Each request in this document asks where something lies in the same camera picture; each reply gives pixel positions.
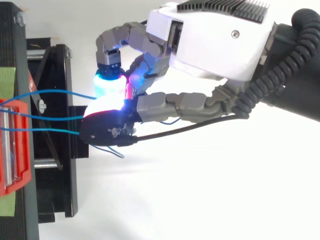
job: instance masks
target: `robotic arm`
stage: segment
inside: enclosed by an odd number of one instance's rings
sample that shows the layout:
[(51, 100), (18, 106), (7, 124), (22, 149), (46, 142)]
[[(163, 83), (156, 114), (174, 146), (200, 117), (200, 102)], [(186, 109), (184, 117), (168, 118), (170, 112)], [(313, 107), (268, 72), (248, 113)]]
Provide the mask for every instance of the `robotic arm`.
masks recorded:
[[(320, 87), (315, 83), (319, 65), (315, 64), (317, 60), (312, 61), (319, 58), (319, 42), (320, 17), (308, 9), (295, 13), (291, 27), (276, 25), (269, 5), (251, 0), (165, 4), (151, 11), (147, 26), (126, 23), (97, 39), (97, 75), (105, 81), (126, 76), (124, 106), (85, 116), (80, 137), (98, 146), (126, 146), (168, 135), (139, 139), (133, 135), (135, 122), (180, 117), (196, 123), (169, 133), (174, 134), (215, 122), (247, 119), (261, 100), (320, 119)], [(127, 72), (121, 69), (119, 51), (126, 45), (143, 53)], [(203, 93), (146, 95), (146, 90), (166, 74), (169, 66), (195, 77), (228, 81), (216, 87), (210, 97)], [(298, 84), (293, 93), (292, 87), (288, 88), (291, 81), (301, 82), (295, 80), (296, 76), (306, 78), (303, 93), (297, 91)], [(297, 103), (296, 98), (301, 95), (306, 98), (298, 97), (301, 103)], [(306, 100), (311, 104), (307, 111)], [(300, 112), (288, 108), (290, 105), (300, 106)]]

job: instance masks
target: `metal frame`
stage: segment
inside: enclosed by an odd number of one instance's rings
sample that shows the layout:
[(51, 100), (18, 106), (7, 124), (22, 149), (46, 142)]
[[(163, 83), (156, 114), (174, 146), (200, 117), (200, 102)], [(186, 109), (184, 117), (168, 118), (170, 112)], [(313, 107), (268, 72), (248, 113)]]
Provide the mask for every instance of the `metal frame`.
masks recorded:
[[(0, 67), (16, 68), (15, 94), (29, 91), (26, 31), (23, 24), (17, 24), (16, 17), (21, 10), (11, 2), (0, 2)], [(22, 99), (30, 108), (30, 98)], [(0, 217), (0, 238), (2, 240), (38, 240), (38, 210), (33, 151), (30, 133), (30, 161), (32, 180), (16, 191), (14, 217)]]
[[(45, 47), (40, 54), (28, 54), (28, 65), (37, 90), (72, 90), (70, 49), (63, 45), (43, 46), (44, 39), (28, 39), (29, 46)], [(42, 100), (47, 108), (39, 110)], [(44, 117), (72, 117), (83, 115), (86, 106), (72, 106), (71, 95), (45, 93), (32, 96), (31, 113)], [(39, 121), (32, 120), (34, 128), (57, 128), (78, 131), (80, 121)], [(89, 146), (78, 136), (57, 132), (34, 132), (35, 176), (39, 223), (55, 221), (55, 213), (64, 212), (73, 217), (78, 212), (76, 158), (87, 158)]]

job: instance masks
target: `black metal bracket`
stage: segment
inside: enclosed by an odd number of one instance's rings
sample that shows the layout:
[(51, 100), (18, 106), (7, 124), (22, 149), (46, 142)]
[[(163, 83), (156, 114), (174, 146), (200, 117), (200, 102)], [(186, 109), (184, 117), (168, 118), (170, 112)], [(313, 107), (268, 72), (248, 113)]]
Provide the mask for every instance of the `black metal bracket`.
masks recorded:
[[(28, 50), (45, 50), (42, 59), (29, 59), (28, 67), (37, 90), (72, 90), (71, 59), (66, 45), (48, 45), (48, 38), (27, 40)], [(38, 102), (43, 100), (46, 109), (40, 113)], [(43, 93), (32, 96), (31, 113), (44, 117), (62, 118), (83, 115), (86, 106), (73, 106), (71, 95)], [(33, 128), (55, 128), (78, 132), (77, 121), (38, 121), (33, 119)], [(34, 157), (54, 159), (54, 168), (36, 168), (38, 222), (55, 221), (55, 213), (65, 212), (73, 217), (78, 212), (76, 158), (88, 158), (89, 146), (77, 135), (59, 132), (34, 132)]]

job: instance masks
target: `black wire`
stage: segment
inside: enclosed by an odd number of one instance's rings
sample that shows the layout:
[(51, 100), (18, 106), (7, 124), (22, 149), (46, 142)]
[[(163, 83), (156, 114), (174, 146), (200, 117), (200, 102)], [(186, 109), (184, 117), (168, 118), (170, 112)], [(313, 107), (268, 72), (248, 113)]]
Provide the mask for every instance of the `black wire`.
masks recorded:
[(186, 126), (186, 127), (182, 127), (182, 128), (178, 128), (175, 130), (171, 130), (171, 131), (165, 131), (165, 132), (159, 132), (159, 133), (155, 133), (155, 134), (151, 134), (151, 135), (146, 135), (146, 136), (139, 136), (137, 138), (137, 141), (145, 141), (145, 140), (150, 140), (150, 139), (157, 139), (157, 138), (162, 138), (162, 137), (166, 137), (166, 136), (170, 136), (170, 135), (174, 135), (174, 134), (180, 134), (180, 133), (184, 133), (186, 131), (190, 131), (193, 129), (198, 129), (207, 125), (211, 125), (211, 124), (216, 124), (216, 123), (220, 123), (220, 122), (225, 122), (225, 121), (229, 121), (229, 120), (236, 120), (236, 119), (247, 119), (243, 116), (239, 116), (239, 115), (230, 115), (230, 116), (223, 116), (223, 117), (218, 117), (218, 118), (214, 118), (214, 119), (210, 119), (207, 121), (203, 121), (200, 123), (196, 123), (190, 126)]

